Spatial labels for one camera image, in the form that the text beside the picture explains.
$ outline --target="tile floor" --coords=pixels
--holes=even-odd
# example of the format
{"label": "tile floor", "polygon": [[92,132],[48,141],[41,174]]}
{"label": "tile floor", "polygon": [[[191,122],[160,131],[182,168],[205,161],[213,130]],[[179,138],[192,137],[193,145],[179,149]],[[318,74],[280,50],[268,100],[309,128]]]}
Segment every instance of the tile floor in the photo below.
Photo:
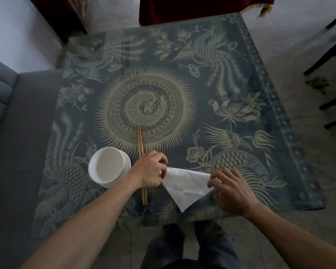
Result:
{"label": "tile floor", "polygon": [[[139,0],[95,0],[90,27],[92,32],[137,27]],[[322,29],[336,17],[336,0],[276,0],[265,18],[259,9],[243,14],[280,99],[291,119],[305,155],[314,167],[325,191],[328,208],[315,212],[286,212],[281,216],[336,246],[336,106],[321,111],[318,106],[336,97],[336,57],[310,77],[302,73],[336,43],[336,26]],[[314,76],[327,78],[326,95],[304,82]],[[234,239],[246,268],[287,268],[269,241],[253,225],[235,217],[218,221]],[[94,264],[94,268],[139,268],[149,240],[158,227],[116,231]],[[198,244],[192,226],[184,226],[184,257],[197,258]]]}

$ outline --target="dark red velvet tablecloth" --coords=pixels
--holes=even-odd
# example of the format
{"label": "dark red velvet tablecloth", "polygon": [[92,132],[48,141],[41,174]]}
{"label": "dark red velvet tablecloth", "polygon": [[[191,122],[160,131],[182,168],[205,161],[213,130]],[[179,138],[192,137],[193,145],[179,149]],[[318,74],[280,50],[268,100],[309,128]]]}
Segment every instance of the dark red velvet tablecloth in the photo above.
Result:
{"label": "dark red velvet tablecloth", "polygon": [[139,23],[147,26],[236,13],[252,5],[273,3],[274,0],[140,0]]}

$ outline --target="jeans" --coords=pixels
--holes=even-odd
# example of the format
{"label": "jeans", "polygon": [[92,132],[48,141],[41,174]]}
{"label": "jeans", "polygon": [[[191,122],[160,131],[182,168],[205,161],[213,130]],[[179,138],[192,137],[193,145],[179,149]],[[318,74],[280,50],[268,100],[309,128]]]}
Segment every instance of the jeans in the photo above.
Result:
{"label": "jeans", "polygon": [[[198,263],[205,267],[243,269],[232,241],[215,221],[195,222],[199,243]],[[166,225],[161,234],[151,240],[141,269],[161,269],[183,258],[184,233],[177,225]]]}

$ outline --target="gray bench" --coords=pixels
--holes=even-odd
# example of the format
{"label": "gray bench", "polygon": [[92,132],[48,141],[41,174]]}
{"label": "gray bench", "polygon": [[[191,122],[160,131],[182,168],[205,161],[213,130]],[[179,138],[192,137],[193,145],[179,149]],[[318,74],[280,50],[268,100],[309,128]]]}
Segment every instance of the gray bench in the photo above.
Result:
{"label": "gray bench", "polygon": [[30,230],[61,74],[0,63],[0,268],[18,268],[42,243]]}

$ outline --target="wooden chopstick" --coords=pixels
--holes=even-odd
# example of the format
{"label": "wooden chopstick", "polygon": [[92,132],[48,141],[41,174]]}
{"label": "wooden chopstick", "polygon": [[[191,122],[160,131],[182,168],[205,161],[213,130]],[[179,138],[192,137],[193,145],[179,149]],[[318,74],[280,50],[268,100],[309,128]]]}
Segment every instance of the wooden chopstick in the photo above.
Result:
{"label": "wooden chopstick", "polygon": [[[137,139],[138,139],[138,155],[139,155],[139,158],[141,158],[142,153],[141,153],[141,138],[140,138],[139,126],[137,126]],[[142,203],[143,203],[143,205],[145,205],[145,198],[144,198],[144,196],[145,196],[144,189],[142,189]]]}
{"label": "wooden chopstick", "polygon": [[[143,151],[143,141],[142,141],[142,130],[141,130],[141,126],[138,126],[139,129],[139,139],[140,139],[140,149],[141,149],[141,155],[144,154]],[[144,205],[148,204],[148,197],[147,197],[147,189],[144,189]]]}

